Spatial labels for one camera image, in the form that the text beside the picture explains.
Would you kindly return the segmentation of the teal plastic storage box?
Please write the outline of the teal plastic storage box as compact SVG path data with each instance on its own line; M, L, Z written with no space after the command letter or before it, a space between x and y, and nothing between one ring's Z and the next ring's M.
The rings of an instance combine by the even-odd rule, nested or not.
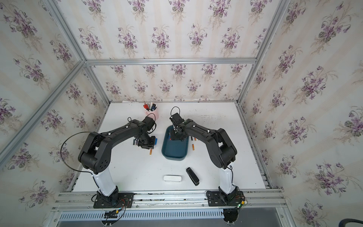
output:
M167 127L161 152L168 160L182 161L187 156L189 141L187 139L183 141L171 140L171 132L173 130L172 125Z

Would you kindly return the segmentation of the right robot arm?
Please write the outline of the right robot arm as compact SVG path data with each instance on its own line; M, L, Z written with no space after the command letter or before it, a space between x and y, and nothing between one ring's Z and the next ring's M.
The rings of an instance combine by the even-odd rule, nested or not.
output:
M172 140L194 137L206 145L210 160L220 169L220 193L228 198L237 195L238 188L233 184L233 163L237 149L227 132L220 128L213 130L197 124L192 119L184 120L179 113L171 115L173 124Z

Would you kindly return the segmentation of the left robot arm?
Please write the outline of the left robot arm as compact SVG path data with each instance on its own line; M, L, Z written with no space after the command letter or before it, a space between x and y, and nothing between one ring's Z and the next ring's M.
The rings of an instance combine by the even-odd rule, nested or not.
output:
M126 125L106 132L90 132L78 155L78 161L88 170L98 187L98 192L110 198L118 194L118 187L114 183L109 165L112 159L112 150L119 144L134 138L137 146L142 149L153 149L155 136L151 131L156 127L154 117L146 116L142 121L133 119Z

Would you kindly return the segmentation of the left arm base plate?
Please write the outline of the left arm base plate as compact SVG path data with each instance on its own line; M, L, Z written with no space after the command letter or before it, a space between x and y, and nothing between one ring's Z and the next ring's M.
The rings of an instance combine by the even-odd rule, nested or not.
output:
M122 206L126 206L126 208L131 208L134 193L118 193L112 194L110 197L106 197L102 195L100 192L97 192L96 198L94 200L94 209L105 209L105 208L121 208Z

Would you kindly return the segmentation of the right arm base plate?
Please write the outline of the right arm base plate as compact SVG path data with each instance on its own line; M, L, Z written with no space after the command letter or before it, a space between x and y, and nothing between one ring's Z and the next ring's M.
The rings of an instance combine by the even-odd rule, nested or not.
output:
M220 191L206 191L206 198L209 207L233 206L242 207L246 199L242 191L233 190L230 194Z

